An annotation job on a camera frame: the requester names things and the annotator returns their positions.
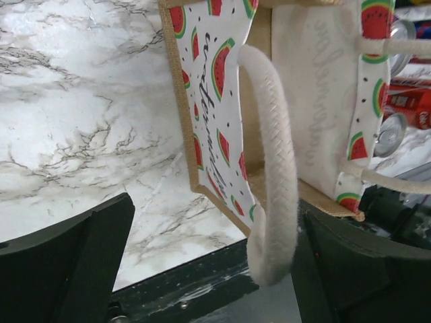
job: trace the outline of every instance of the rope handle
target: rope handle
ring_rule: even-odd
[[[390,190],[396,190],[397,192],[423,195],[431,194],[431,183],[429,182],[413,182],[410,180],[388,177],[376,173],[373,170],[369,170],[368,168],[363,168],[346,159],[341,162],[340,170],[363,181],[377,184],[389,188]]]
[[[238,64],[253,85],[265,154],[267,214],[256,199],[247,242],[251,278],[274,285],[290,271],[298,235],[298,177],[288,103],[272,62],[259,49],[242,45]]]
[[[431,42],[425,39],[368,39],[360,36],[357,38],[356,46],[359,48],[360,52],[370,55],[431,54]]]

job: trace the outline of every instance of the watermelon print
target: watermelon print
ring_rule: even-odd
[[[199,121],[199,109],[197,108],[197,104],[195,104],[193,110],[195,111],[195,120]]]
[[[213,63],[211,64],[211,79],[213,81],[214,91],[216,92],[215,94],[219,102],[222,101],[223,96],[224,65],[226,62],[226,57],[234,45],[235,41],[232,38],[227,39],[227,41],[225,41],[218,49]]]
[[[387,99],[387,88],[388,85],[382,79],[378,79],[372,92],[372,107],[378,118],[383,114],[384,104]]]
[[[199,42],[197,40],[196,27],[193,28],[193,31],[191,33],[191,50],[192,50],[192,56],[194,61],[196,57],[199,56]]]
[[[226,138],[223,136],[223,134],[218,129],[217,129],[217,142],[218,142],[218,147],[220,148],[220,151],[222,152],[222,156],[223,156],[224,161],[228,164],[228,166],[230,166],[229,142],[226,140]]]
[[[256,209],[256,205],[253,205],[253,206],[250,208],[250,211],[248,212],[248,213],[249,213],[249,215],[250,215],[250,220],[251,220],[252,222],[254,222],[254,220],[255,220],[255,216],[254,216],[255,209]]]
[[[240,166],[242,177],[243,177],[245,180],[248,180],[247,170],[246,170],[246,168],[245,168],[244,152],[242,152],[242,153],[240,154],[240,160],[238,160],[238,165]]]
[[[368,39],[390,38],[393,21],[393,4],[391,0],[367,0],[362,3],[362,36]],[[386,61],[387,55],[362,54],[362,60],[370,64]]]
[[[358,207],[361,196],[355,193],[343,193],[337,197],[337,203],[353,213],[359,213]]]
[[[245,6],[245,12],[249,19],[253,19],[256,13],[257,5],[259,3],[258,0],[242,0]]]
[[[193,138],[195,140],[195,151],[196,151],[196,164],[197,168],[203,170],[203,162],[202,162],[202,148],[201,142],[196,134],[193,134]]]
[[[186,87],[186,89],[188,89],[190,87],[190,79],[187,73],[184,72],[184,70],[183,70],[183,81],[184,81],[184,86]]]
[[[186,11],[184,7],[170,8],[169,13],[174,26],[175,38],[182,38],[186,32]]]
[[[213,179],[211,178],[211,175],[209,175],[208,167],[206,168],[206,171],[207,171],[207,177],[208,177],[208,180],[209,180],[209,182],[211,183],[211,186],[213,187],[213,189],[215,190],[215,193],[217,194],[218,198],[219,198],[220,200],[222,200],[222,202],[223,202],[224,204],[226,204],[226,202],[225,202],[225,200],[224,200],[224,198],[223,198],[223,195],[222,195],[222,193],[220,192],[220,189],[217,187],[217,185],[215,184],[215,182],[214,182],[214,181],[213,181]]]
[[[209,15],[220,15],[223,0],[207,0]]]
[[[368,154],[365,148],[365,141],[362,131],[353,136],[350,141],[349,160],[367,158]]]
[[[241,206],[239,205],[238,201],[234,198],[233,195],[230,196],[230,201],[232,202],[232,205],[234,206],[236,212],[243,217],[244,211],[241,209]]]

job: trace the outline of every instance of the white marble countertop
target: white marble countertop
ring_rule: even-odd
[[[3,0],[0,31],[0,241],[126,191],[136,213],[117,290],[244,238],[189,189],[155,0]],[[426,161],[431,131],[410,130],[372,167]]]

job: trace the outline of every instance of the jute tote bag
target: jute tote bag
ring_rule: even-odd
[[[288,272],[298,196],[330,215],[360,219],[366,181],[431,191],[366,168],[388,55],[430,52],[425,42],[380,39],[389,37],[393,3],[367,1],[264,0],[257,9],[257,0],[159,0],[191,189],[248,236],[248,265],[260,285]],[[378,30],[368,37],[378,40],[362,35],[368,14]],[[363,98],[372,105],[362,107]],[[328,126],[316,126],[323,117]]]

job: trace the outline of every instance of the soda can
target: soda can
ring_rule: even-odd
[[[392,109],[385,107],[383,123],[376,138],[374,156],[384,158],[395,153],[403,142],[406,129],[405,116],[400,113],[393,113]]]
[[[391,38],[395,40],[416,39],[416,29],[414,24],[409,20],[399,19],[392,23]],[[405,68],[411,60],[412,55],[395,54],[389,57],[391,66],[391,77],[394,77]]]
[[[430,5],[431,0],[395,0],[395,9],[416,7],[418,5]]]
[[[417,39],[431,39],[431,20],[422,20],[413,23]]]
[[[423,64],[423,65],[431,64],[431,55],[430,56],[413,55],[409,61],[409,64]]]
[[[431,81],[395,77],[391,80],[386,105],[402,113],[407,124],[417,129],[431,129]]]

